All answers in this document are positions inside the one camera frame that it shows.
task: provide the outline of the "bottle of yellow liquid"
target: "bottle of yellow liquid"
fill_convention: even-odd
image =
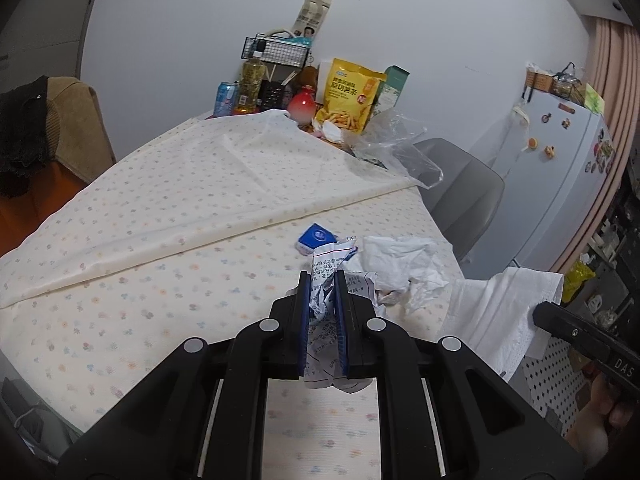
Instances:
[[[255,112],[262,78],[265,72],[267,72],[267,66],[260,59],[266,46],[266,41],[259,40],[255,46],[254,56],[242,65],[238,105],[234,110],[237,114],[251,114]]]

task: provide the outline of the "red vase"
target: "red vase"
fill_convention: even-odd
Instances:
[[[311,119],[316,114],[314,88],[307,85],[303,86],[302,90],[293,97],[289,106],[287,106],[287,112],[298,123],[298,126],[311,124]]]

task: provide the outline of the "small blue package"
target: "small blue package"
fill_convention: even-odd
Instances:
[[[300,238],[298,238],[298,241],[296,242],[296,249],[300,254],[309,256],[310,254],[313,254],[316,247],[336,243],[337,241],[338,239],[331,231],[328,231],[318,224],[313,224],[302,234]]]

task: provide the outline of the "gray chair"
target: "gray chair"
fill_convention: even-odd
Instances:
[[[444,139],[422,140],[415,147],[443,173],[432,189],[420,190],[422,201],[460,261],[486,231],[502,198],[504,181],[474,156]],[[425,184],[433,173],[425,173]]]

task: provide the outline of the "metal mesh basket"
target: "metal mesh basket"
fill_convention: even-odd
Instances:
[[[308,46],[289,43],[271,36],[265,38],[263,34],[257,34],[255,38],[246,38],[244,40],[242,59],[251,59],[253,57],[258,40],[264,40],[267,43],[264,54],[262,54],[262,60],[265,63],[304,68],[306,58],[309,55]]]

